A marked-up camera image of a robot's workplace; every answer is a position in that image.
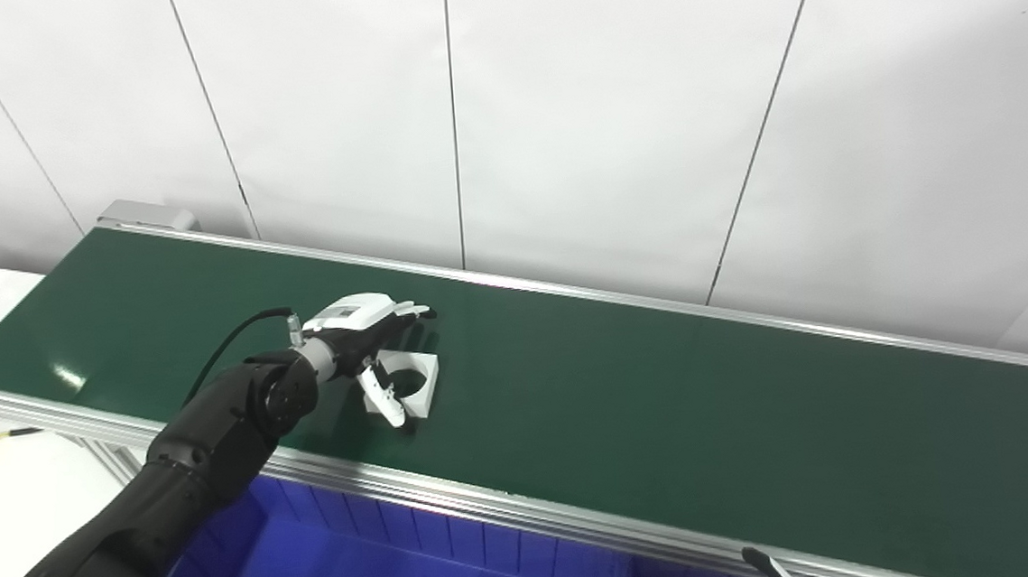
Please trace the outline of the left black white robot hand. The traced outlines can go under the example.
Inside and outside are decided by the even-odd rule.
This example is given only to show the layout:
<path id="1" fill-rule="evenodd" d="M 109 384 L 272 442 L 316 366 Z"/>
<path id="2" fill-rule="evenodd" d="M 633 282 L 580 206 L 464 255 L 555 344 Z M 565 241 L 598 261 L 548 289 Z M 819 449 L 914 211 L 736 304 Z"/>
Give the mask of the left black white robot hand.
<path id="1" fill-rule="evenodd" d="M 436 318 L 431 306 L 395 302 L 386 293 L 347 295 L 302 325 L 298 353 L 311 365 L 318 385 L 338 377 L 355 378 L 378 413 L 402 430 L 408 427 L 410 413 L 394 395 L 392 372 L 379 353 L 417 321 Z"/>

